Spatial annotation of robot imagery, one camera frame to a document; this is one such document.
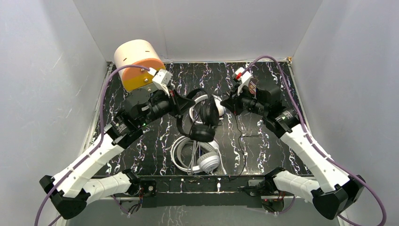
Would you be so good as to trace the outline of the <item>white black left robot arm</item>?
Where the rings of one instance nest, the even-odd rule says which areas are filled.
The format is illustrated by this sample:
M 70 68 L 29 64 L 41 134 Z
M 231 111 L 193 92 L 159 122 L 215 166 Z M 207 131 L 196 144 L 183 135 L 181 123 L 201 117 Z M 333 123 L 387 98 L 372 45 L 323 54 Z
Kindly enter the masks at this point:
M 195 105 L 193 97 L 198 89 L 182 97 L 175 90 L 155 91 L 144 98 L 129 95 L 113 120 L 101 131 L 101 135 L 81 156 L 62 172 L 40 180 L 40 185 L 64 219 L 79 215 L 87 205 L 104 197 L 126 193 L 135 196 L 145 191 L 141 179 L 130 169 L 105 177 L 92 177 L 114 156 L 122 153 L 143 135 L 149 123 L 169 114 L 182 118 Z

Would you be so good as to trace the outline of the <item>large white over-ear headphones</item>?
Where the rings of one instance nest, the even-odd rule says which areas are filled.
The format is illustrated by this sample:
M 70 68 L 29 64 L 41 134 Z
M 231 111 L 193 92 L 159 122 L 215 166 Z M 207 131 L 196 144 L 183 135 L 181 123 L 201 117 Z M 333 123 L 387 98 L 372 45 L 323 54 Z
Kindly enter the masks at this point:
M 182 159 L 183 149 L 192 145 L 190 162 L 186 165 Z M 170 156 L 173 164 L 179 170 L 188 175 L 207 173 L 212 174 L 217 168 L 221 168 L 226 175 L 227 171 L 223 165 L 219 144 L 211 142 L 198 142 L 188 137 L 179 137 L 171 146 Z

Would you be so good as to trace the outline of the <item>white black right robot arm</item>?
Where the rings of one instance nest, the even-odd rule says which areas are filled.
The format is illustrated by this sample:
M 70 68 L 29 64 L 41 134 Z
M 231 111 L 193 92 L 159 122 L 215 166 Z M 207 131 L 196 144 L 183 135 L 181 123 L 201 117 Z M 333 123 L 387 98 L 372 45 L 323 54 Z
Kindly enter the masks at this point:
M 364 179 L 356 180 L 315 150 L 315 142 L 308 140 L 310 134 L 302 129 L 294 108 L 283 105 L 279 88 L 257 89 L 256 94 L 252 94 L 248 87 L 241 92 L 235 88 L 221 105 L 234 115 L 244 110 L 260 115 L 266 128 L 288 145 L 315 177 L 315 180 L 306 179 L 277 167 L 264 177 L 265 190 L 269 194 L 285 191 L 300 196 L 312 202 L 327 219 L 334 219 L 357 201 L 364 188 Z

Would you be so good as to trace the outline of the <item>black wired headphones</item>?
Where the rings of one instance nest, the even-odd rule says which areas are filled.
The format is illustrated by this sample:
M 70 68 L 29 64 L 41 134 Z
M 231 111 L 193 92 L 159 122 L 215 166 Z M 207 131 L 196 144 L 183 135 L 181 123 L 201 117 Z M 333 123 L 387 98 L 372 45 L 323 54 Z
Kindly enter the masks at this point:
M 215 129 L 225 113 L 221 98 L 203 89 L 195 89 L 185 97 L 173 94 L 176 125 L 182 136 L 172 144 L 172 162 L 188 175 L 212 174 L 218 167 L 227 175 L 215 140 Z

